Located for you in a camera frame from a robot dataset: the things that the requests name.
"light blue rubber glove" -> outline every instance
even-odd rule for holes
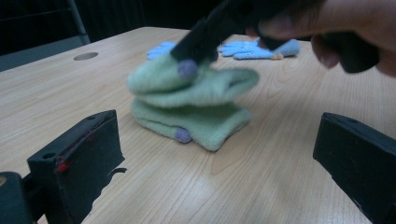
[[[153,60],[159,56],[171,51],[175,47],[176,43],[165,41],[160,46],[155,47],[148,51],[148,59]]]
[[[263,49],[259,46],[259,40],[233,41],[219,48],[223,57],[233,56],[237,60],[248,59],[281,59],[294,56],[300,52],[300,44],[292,39],[275,50]]]

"purple tip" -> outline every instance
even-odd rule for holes
[[[198,65],[192,59],[186,59],[178,64],[178,73],[182,78],[192,78],[197,75]]]
[[[189,143],[191,141],[191,136],[187,129],[177,128],[175,133],[175,139],[179,143]]]

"wooden table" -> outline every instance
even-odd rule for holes
[[[236,101],[252,121],[211,153],[148,131],[130,114],[128,74],[149,49],[186,33],[140,28],[0,73],[0,171],[27,175],[29,156],[85,117],[116,109],[128,171],[114,176],[84,223],[369,223],[312,152],[323,112],[396,137],[396,78],[326,70],[306,42],[281,61],[220,56],[213,66],[254,68],[261,80]],[[98,55],[74,60],[87,52]]]

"black handle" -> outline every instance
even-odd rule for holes
[[[353,32],[331,33],[323,39],[341,56],[340,63],[348,73],[359,73],[379,62],[377,47],[365,42]]]

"dark background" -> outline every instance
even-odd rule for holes
[[[75,0],[91,42],[143,26],[190,29],[220,0]],[[81,34],[68,0],[0,0],[0,55]]]

